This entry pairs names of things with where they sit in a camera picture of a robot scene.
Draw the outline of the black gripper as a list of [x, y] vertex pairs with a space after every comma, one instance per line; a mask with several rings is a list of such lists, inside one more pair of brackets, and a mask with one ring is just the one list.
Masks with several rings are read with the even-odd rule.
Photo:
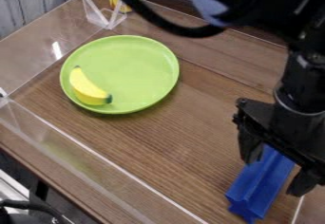
[[238, 98], [237, 109], [233, 122], [243, 162], [259, 161], [267, 144], [301, 167], [287, 195], [303, 196], [325, 185], [325, 92], [277, 88], [274, 103]]

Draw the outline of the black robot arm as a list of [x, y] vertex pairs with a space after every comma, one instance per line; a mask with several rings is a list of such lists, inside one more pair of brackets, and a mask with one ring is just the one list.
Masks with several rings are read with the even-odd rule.
[[287, 61], [273, 103], [238, 99], [241, 158], [251, 163], [270, 145], [301, 167], [287, 193], [302, 196], [325, 185], [325, 0], [192, 0], [207, 24], [187, 28], [148, 7], [140, 12], [159, 28], [202, 38], [233, 26], [265, 28], [287, 44]]

